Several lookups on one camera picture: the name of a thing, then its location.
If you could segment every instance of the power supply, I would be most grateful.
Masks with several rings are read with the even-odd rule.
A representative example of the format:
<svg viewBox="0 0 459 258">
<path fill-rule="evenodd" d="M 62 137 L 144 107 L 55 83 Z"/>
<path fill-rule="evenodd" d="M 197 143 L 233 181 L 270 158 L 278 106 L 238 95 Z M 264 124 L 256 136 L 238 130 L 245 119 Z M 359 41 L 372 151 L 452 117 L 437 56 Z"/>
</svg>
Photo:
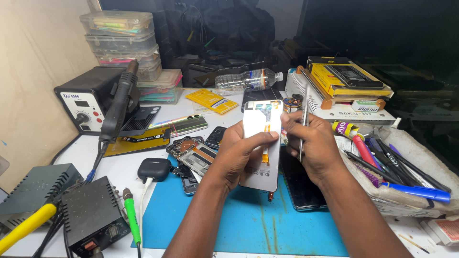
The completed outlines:
<svg viewBox="0 0 459 258">
<path fill-rule="evenodd" d="M 63 195 L 62 211 L 68 247 L 82 258 L 131 232 L 118 193 L 106 176 Z"/>
<path fill-rule="evenodd" d="M 54 88 L 78 131 L 84 135 L 100 135 L 105 115 L 124 67 L 94 67 L 82 75 Z M 126 114 L 125 122 L 140 105 Z"/>
<path fill-rule="evenodd" d="M 43 205 L 59 200 L 78 180 L 83 181 L 83 177 L 71 163 L 33 167 L 0 203 L 0 223 L 15 229 Z"/>
</svg>

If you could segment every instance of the yellow handle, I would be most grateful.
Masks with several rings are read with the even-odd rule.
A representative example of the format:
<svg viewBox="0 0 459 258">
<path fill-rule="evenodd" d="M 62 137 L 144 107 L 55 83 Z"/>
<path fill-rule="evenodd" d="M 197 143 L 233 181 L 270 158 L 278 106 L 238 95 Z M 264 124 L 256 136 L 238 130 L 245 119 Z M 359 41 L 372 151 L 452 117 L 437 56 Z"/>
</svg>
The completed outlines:
<svg viewBox="0 0 459 258">
<path fill-rule="evenodd" d="M 19 224 L 19 226 L 13 229 L 13 231 L 0 240 L 0 255 L 10 249 L 10 247 L 16 244 L 16 242 L 27 236 L 30 232 L 40 227 L 54 214 L 56 214 L 56 206 L 51 203 L 43 205 L 43 207 L 32 214 L 32 216 L 23 221 Z"/>
</svg>

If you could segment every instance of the knob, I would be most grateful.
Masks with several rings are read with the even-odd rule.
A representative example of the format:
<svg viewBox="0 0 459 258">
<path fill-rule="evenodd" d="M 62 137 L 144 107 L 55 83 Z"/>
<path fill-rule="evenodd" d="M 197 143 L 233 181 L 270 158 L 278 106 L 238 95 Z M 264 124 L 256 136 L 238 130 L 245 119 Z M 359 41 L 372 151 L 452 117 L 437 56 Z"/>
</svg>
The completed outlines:
<svg viewBox="0 0 459 258">
<path fill-rule="evenodd" d="M 121 237 L 119 233 L 119 227 L 117 225 L 112 226 L 108 229 L 108 233 L 110 234 L 110 239 L 115 241 Z"/>
<path fill-rule="evenodd" d="M 89 121 L 89 117 L 85 114 L 79 113 L 77 114 L 77 118 L 75 118 L 78 124 L 85 123 Z"/>
</svg>

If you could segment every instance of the plastic water bottle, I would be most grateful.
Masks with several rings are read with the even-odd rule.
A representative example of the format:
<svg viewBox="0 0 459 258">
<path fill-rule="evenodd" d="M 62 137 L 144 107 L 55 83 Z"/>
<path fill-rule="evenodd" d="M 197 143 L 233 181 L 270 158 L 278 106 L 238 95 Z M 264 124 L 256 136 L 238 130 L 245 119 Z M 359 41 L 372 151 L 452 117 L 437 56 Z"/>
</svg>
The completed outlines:
<svg viewBox="0 0 459 258">
<path fill-rule="evenodd" d="M 282 81 L 284 75 L 268 68 L 248 71 L 240 74 L 225 74 L 215 78 L 217 94 L 221 96 L 241 94 L 244 91 L 266 90 L 275 82 Z"/>
</svg>

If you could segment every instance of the green soldering iron handle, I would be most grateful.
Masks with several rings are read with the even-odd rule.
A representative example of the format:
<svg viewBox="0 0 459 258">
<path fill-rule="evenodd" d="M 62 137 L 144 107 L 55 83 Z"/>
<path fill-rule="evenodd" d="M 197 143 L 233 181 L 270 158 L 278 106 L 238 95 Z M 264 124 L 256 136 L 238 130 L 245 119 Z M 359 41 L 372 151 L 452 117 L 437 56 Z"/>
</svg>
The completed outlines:
<svg viewBox="0 0 459 258">
<path fill-rule="evenodd" d="M 140 238 L 139 224 L 137 223 L 137 218 L 135 216 L 134 200 L 131 198 L 126 199 L 124 201 L 124 207 L 126 208 L 126 213 L 128 214 L 129 226 L 131 228 L 132 236 L 134 237 L 134 243 L 142 243 L 142 239 Z"/>
</svg>

